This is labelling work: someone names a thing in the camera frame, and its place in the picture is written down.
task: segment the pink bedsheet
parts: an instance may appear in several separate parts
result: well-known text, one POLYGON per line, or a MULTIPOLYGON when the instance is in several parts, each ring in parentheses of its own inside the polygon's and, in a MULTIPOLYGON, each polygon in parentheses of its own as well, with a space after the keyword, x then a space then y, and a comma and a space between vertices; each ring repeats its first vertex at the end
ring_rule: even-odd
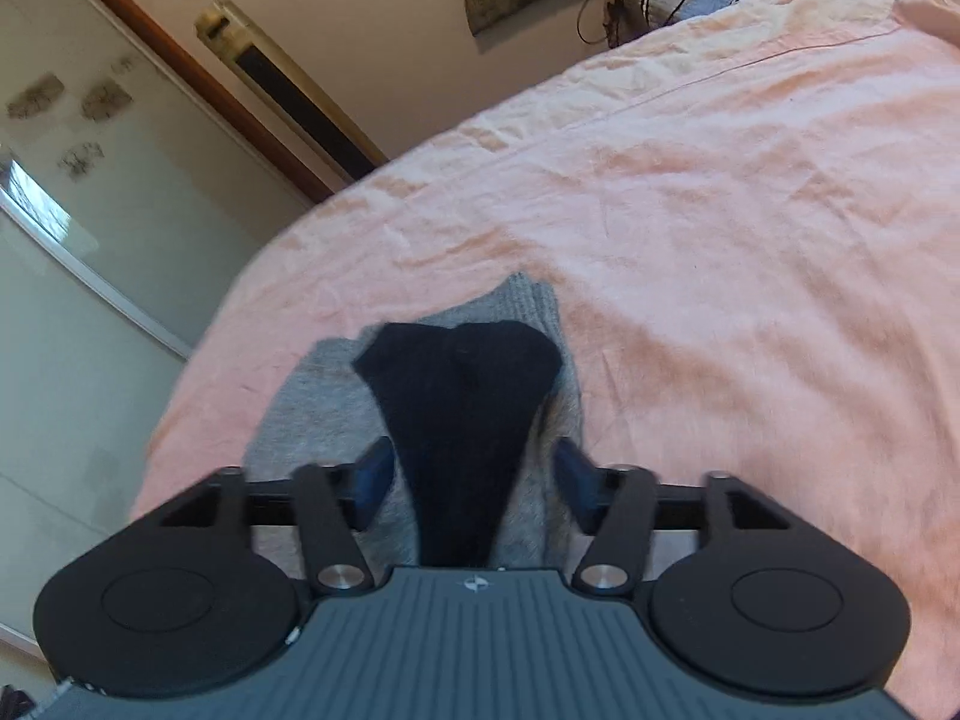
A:
POLYGON ((239 279, 144 512, 237 464, 295 362, 523 269, 556 288, 597 461, 728 469, 907 594, 890 688, 960 707, 960 0, 744 0, 426 143, 239 279))

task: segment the wooden door frame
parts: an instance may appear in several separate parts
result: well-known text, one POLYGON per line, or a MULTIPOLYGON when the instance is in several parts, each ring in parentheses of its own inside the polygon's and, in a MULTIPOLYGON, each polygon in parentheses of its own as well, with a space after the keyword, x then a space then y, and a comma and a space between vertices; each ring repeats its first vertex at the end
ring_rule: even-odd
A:
POLYGON ((200 62, 133 0, 100 0, 131 32, 312 202, 333 194, 318 175, 261 124, 200 62))

